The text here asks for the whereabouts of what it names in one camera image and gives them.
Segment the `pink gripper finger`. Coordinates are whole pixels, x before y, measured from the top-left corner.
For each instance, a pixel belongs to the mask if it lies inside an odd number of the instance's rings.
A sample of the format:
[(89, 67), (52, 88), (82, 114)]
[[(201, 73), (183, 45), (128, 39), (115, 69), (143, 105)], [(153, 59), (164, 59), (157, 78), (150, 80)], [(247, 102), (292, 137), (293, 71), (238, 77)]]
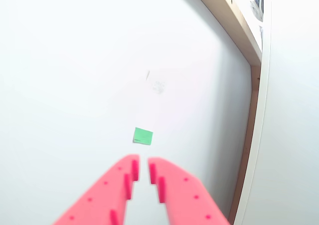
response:
[(139, 180), (139, 155), (114, 164), (56, 222), (56, 225), (122, 225), (133, 184)]
[(159, 157), (149, 158), (151, 184), (158, 189), (171, 225), (227, 225), (202, 182), (179, 166)]

